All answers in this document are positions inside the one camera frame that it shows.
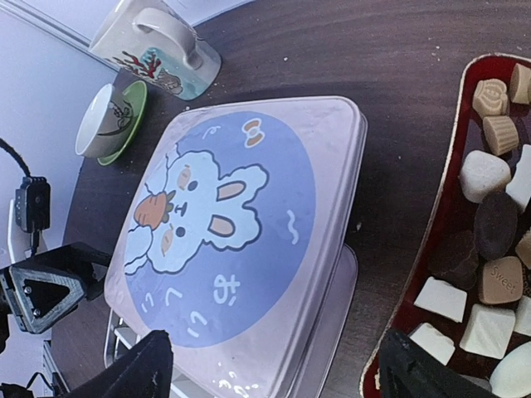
blue circle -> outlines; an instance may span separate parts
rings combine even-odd
[[[177,273],[158,272],[148,258],[126,275],[134,304],[149,328],[166,330],[178,346],[209,347],[252,327],[289,288],[314,228],[314,174],[295,132],[257,112],[202,122],[178,142],[177,152],[180,157],[212,155],[220,181],[247,167],[266,174],[265,184],[242,203],[242,209],[255,213],[259,233],[241,248],[204,241]],[[189,191],[201,189],[201,180],[188,184]],[[177,230],[173,244],[181,245],[189,232]]]

green saucer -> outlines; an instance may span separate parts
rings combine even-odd
[[[133,108],[134,120],[131,124],[129,136],[125,140],[124,146],[118,152],[115,152],[112,155],[106,156],[104,158],[98,158],[98,163],[101,166],[109,166],[112,162],[119,158],[119,156],[129,146],[131,141],[133,141],[136,132],[139,131],[140,122],[142,121],[142,117],[144,116],[144,111],[146,109],[146,100],[148,98],[148,86],[142,80],[139,80],[135,81],[123,92],[125,98]]]

black cable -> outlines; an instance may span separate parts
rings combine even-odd
[[[26,174],[26,177],[31,177],[32,174],[30,173],[30,168],[27,166],[26,162],[24,162],[24,159],[22,159],[22,156],[18,154],[18,152],[15,150],[14,147],[6,143],[2,138],[0,138],[0,148],[2,148],[4,151],[6,151],[13,159],[15,159],[15,162],[18,163],[18,166],[22,169],[24,174]]]
[[[30,236],[30,241],[32,243],[32,257],[37,254],[37,249],[39,248],[39,244],[41,238],[41,232],[39,231],[33,231],[32,235]]]
[[[27,386],[26,386],[26,390],[29,390],[30,387],[32,386],[33,382],[35,381],[35,379],[37,379],[37,377],[40,376],[42,381],[44,381],[44,384],[46,384],[46,386],[53,391],[53,386],[50,384],[50,382],[44,377],[44,375],[42,373],[40,373],[39,371],[35,372],[35,374],[32,376],[32,378],[30,379],[30,381],[27,383]]]

red tray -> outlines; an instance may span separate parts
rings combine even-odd
[[[402,292],[399,304],[395,307],[391,320],[386,326],[386,331],[393,327],[405,333],[410,333],[420,323],[431,323],[435,328],[450,337],[455,344],[455,354],[448,363],[448,367],[457,373],[481,378],[490,377],[499,361],[470,354],[459,348],[459,342],[470,317],[472,305],[479,302],[477,288],[472,289],[468,294],[463,323],[454,323],[440,315],[417,308],[413,305],[413,302],[420,293],[426,279],[430,276],[427,269],[427,260],[441,241],[441,238],[454,232],[473,230],[477,205],[465,199],[461,192],[458,177],[462,160],[469,152],[475,149],[489,152],[489,147],[481,132],[480,117],[471,108],[475,87],[480,80],[494,78],[504,81],[509,87],[511,73],[516,63],[531,67],[531,60],[529,59],[505,54],[492,54],[474,59],[463,72],[446,165],[442,173],[441,184],[431,211],[428,227],[412,272],[406,283],[406,288]],[[531,114],[529,114],[529,106],[517,104],[510,105],[509,114],[519,131],[520,145],[512,153],[504,155],[502,159],[507,161],[511,167],[511,172],[514,173],[515,165],[520,159],[522,145],[531,143]],[[522,236],[524,228],[529,228],[530,222],[531,211],[526,211],[524,217],[521,217],[517,238]],[[512,253],[509,252],[509,255],[515,255],[514,250],[512,250]],[[531,272],[526,272],[525,269],[523,269],[523,272],[527,280],[527,289],[529,289],[531,286]],[[514,308],[515,304],[506,307]],[[508,352],[527,341],[531,341],[531,338],[514,333]],[[380,396],[380,391],[375,383],[375,376],[378,372],[380,342],[378,342],[365,366],[360,381],[361,395],[366,398]]]

chocolate cup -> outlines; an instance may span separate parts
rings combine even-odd
[[[478,206],[474,219],[475,246],[488,261],[507,254],[518,226],[518,207],[505,192],[492,192]]]

